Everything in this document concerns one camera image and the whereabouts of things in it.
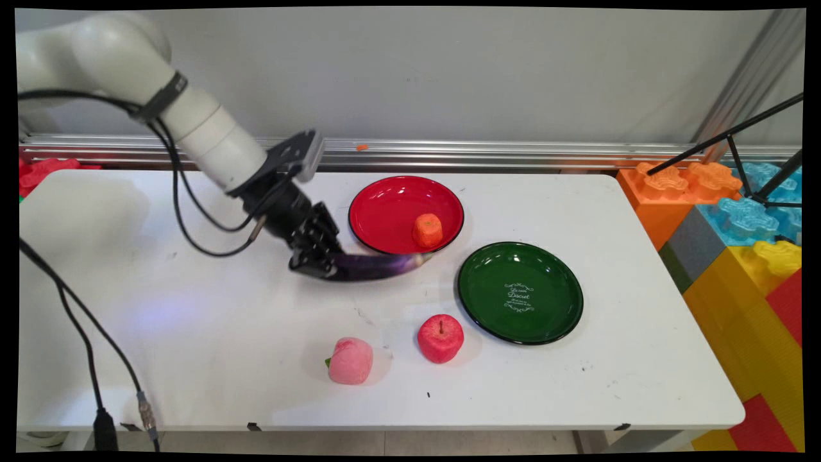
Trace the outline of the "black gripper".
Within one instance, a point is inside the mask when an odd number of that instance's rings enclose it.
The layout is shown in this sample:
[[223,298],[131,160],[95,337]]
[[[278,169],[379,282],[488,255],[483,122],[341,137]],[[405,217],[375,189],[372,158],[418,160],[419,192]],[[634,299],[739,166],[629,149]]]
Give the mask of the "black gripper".
[[288,269],[320,280],[337,280],[335,255],[344,254],[339,228],[325,203],[311,202],[289,178],[258,178],[239,188],[243,210],[291,249]]

